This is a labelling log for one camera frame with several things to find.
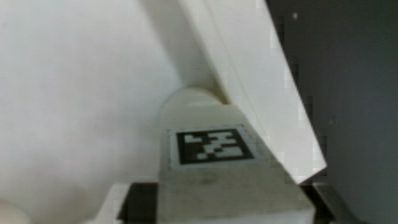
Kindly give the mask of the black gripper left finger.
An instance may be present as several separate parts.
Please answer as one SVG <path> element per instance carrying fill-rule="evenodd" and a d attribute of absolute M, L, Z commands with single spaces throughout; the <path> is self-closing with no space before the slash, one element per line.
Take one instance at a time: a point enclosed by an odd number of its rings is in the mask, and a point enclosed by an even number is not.
<path fill-rule="evenodd" d="M 157 182 L 118 183 L 87 224 L 157 224 Z"/>

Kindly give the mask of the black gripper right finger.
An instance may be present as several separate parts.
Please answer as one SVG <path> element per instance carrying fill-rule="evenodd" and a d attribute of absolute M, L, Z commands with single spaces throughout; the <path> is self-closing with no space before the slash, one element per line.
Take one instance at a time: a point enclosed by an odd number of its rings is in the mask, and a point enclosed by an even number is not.
<path fill-rule="evenodd" d="M 315 205 L 313 224 L 356 224 L 356 216 L 324 175 L 313 176 L 301 188 Z"/>

